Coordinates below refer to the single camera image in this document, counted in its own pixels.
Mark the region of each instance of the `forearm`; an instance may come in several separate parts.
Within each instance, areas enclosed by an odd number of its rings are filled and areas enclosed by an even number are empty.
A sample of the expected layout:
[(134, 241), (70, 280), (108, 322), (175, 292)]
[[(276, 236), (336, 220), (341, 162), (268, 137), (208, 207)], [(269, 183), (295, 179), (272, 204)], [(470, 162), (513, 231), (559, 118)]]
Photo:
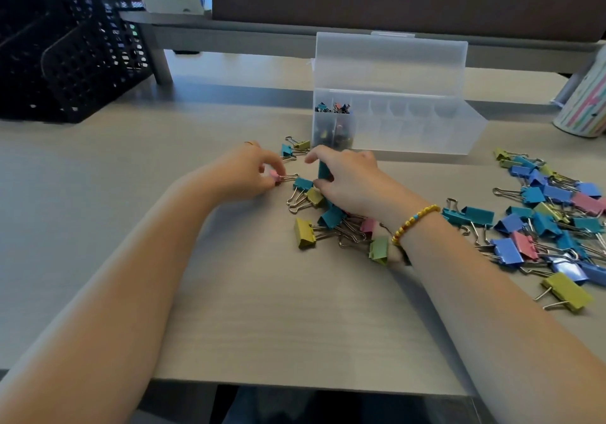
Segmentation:
[[(392, 230), (427, 206), (415, 195), (398, 199), (379, 209)], [(499, 422), (601, 419), (603, 363), (441, 215), (415, 224), (401, 244)]]
[(124, 421), (156, 364), (212, 193), (178, 181), (0, 383), (0, 423)]

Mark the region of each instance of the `striped cup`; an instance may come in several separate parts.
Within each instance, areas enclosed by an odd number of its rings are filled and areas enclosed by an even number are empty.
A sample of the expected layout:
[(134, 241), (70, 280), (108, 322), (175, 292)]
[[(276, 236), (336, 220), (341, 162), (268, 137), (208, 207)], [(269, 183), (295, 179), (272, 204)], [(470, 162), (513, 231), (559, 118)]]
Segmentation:
[(581, 137), (598, 137), (606, 131), (606, 46), (553, 125)]

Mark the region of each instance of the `metal stand leg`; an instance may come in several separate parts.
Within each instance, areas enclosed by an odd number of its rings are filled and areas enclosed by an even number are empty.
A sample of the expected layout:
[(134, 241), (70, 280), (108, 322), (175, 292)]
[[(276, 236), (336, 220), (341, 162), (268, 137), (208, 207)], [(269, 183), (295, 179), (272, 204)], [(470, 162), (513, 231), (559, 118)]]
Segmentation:
[(566, 84), (562, 90), (557, 93), (556, 98), (553, 99), (551, 103), (563, 108), (564, 105), (566, 105), (566, 102), (572, 96), (573, 92), (577, 89), (577, 87), (579, 87), (580, 82), (583, 81), (583, 78), (585, 75), (587, 75), (587, 72), (591, 69), (595, 60), (595, 56), (592, 56), (591, 59), (588, 60), (578, 72), (572, 75), (568, 81), (566, 81)]
[(153, 26), (143, 23), (140, 25), (140, 31), (143, 43), (147, 48), (147, 53), (151, 61), (151, 70), (159, 86), (166, 86), (173, 83), (173, 77), (170, 74), (169, 63), (164, 55), (164, 50), (158, 45), (156, 35), (153, 32)]

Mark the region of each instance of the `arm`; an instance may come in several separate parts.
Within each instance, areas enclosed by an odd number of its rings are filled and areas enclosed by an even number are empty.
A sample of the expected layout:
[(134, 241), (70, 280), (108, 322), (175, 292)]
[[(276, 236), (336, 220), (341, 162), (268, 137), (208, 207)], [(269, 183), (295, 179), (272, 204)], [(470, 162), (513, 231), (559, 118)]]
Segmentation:
[(263, 162), (285, 174), (277, 154), (245, 144), (174, 183), (0, 382), (0, 424), (125, 422), (204, 219), (273, 188)]
[[(369, 152), (317, 147), (336, 205), (391, 231), (430, 203), (381, 172)], [(606, 367), (438, 213), (401, 238), (482, 399), (498, 422), (594, 423), (606, 415)]]

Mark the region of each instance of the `left hand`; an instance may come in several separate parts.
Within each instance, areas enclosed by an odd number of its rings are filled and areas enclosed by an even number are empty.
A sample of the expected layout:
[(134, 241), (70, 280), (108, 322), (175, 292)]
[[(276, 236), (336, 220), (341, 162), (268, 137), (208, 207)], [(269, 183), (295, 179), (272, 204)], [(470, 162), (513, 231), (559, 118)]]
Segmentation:
[(271, 165), (280, 175), (286, 175), (282, 158), (264, 150), (257, 142), (242, 144), (190, 176), (194, 183), (210, 187), (217, 202), (253, 198), (275, 187), (275, 181), (262, 175), (264, 164)]

